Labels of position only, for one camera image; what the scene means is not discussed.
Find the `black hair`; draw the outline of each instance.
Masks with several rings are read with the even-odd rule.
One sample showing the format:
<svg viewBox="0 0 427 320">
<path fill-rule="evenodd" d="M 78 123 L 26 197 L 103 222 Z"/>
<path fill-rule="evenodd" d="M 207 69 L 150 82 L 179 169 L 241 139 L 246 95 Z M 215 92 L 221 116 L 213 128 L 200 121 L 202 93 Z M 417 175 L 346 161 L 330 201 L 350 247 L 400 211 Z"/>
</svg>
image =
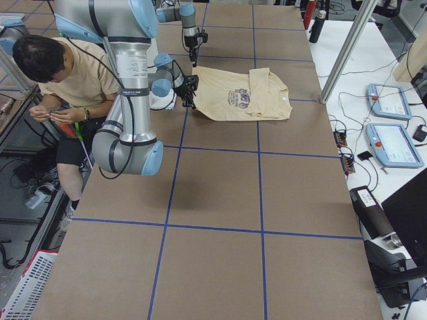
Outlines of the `black hair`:
<svg viewBox="0 0 427 320">
<path fill-rule="evenodd" d="M 65 48 L 56 40 L 40 35 L 19 38 L 13 45 L 13 59 L 31 80 L 46 83 L 64 70 Z"/>
</svg>

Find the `chair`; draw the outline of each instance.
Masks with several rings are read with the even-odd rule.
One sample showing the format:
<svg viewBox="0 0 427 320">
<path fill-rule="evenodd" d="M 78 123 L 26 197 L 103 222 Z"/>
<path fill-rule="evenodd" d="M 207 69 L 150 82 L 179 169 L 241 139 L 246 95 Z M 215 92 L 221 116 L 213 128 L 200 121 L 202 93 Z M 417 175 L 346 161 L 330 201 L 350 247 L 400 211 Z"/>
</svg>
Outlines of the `chair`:
<svg viewBox="0 0 427 320">
<path fill-rule="evenodd" d="M 351 0 L 352 7 L 355 10 L 359 10 L 362 5 L 362 0 Z M 383 5 L 375 6 L 374 13 L 382 15 L 387 18 L 396 17 L 400 12 L 402 6 L 402 0 L 385 0 Z"/>
</svg>

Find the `touchscreen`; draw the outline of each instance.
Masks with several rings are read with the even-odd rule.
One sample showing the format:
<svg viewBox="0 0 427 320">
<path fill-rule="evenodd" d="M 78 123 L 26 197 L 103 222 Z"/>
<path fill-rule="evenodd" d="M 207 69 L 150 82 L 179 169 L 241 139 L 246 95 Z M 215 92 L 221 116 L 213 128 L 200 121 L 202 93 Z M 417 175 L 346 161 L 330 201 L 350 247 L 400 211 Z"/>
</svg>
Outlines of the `touchscreen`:
<svg viewBox="0 0 427 320">
<path fill-rule="evenodd" d="M 375 130 L 390 162 L 416 162 L 416 158 L 400 127 L 379 125 L 375 126 Z"/>
<path fill-rule="evenodd" d="M 381 111 L 405 115 L 406 110 L 398 88 L 375 86 Z"/>
</svg>

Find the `green object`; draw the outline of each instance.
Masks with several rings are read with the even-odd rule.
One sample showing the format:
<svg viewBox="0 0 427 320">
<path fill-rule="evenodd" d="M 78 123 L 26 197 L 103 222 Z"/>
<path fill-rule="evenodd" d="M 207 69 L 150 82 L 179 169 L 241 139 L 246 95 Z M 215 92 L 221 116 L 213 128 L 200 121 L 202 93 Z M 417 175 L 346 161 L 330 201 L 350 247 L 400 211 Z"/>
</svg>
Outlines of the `green object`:
<svg viewBox="0 0 427 320">
<path fill-rule="evenodd" d="M 83 141 L 83 135 L 81 134 L 81 130 L 83 129 L 83 126 L 80 126 L 78 122 L 74 123 L 75 127 L 75 133 L 77 134 L 77 138 L 79 138 L 80 141 Z"/>
</svg>

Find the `black bottle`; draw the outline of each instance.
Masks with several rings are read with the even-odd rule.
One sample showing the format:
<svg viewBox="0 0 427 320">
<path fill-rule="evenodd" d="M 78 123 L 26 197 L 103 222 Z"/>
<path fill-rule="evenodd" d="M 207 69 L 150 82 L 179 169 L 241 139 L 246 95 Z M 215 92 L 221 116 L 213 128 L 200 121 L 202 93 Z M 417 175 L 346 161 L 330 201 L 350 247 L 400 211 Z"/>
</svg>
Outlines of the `black bottle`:
<svg viewBox="0 0 427 320">
<path fill-rule="evenodd" d="M 318 42 L 320 32 L 322 31 L 323 24 L 325 23 L 326 11 L 320 10 L 319 14 L 314 18 L 312 29 L 310 30 L 310 38 L 308 39 L 311 43 Z"/>
</svg>

